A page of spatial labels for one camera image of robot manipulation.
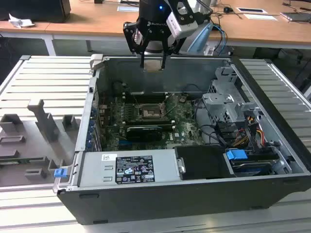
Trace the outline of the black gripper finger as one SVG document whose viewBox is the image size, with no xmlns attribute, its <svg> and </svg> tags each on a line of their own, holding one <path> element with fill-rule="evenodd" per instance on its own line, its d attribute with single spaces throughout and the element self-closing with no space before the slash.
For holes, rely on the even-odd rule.
<svg viewBox="0 0 311 233">
<path fill-rule="evenodd" d="M 163 58 L 161 69 L 165 68 L 166 59 L 168 56 L 172 54 L 179 54 L 181 47 L 183 46 L 186 38 L 176 39 L 171 46 L 168 45 L 168 39 L 162 40 L 162 47 L 163 47 Z"/>
<path fill-rule="evenodd" d="M 142 36 L 139 44 L 135 41 L 136 32 L 139 32 L 136 22 L 135 23 L 125 22 L 123 24 L 123 33 L 128 48 L 132 53 L 140 55 L 140 67 L 144 68 L 144 57 L 145 57 L 144 53 L 146 50 L 146 46 L 144 44 L 144 39 Z"/>
</svg>

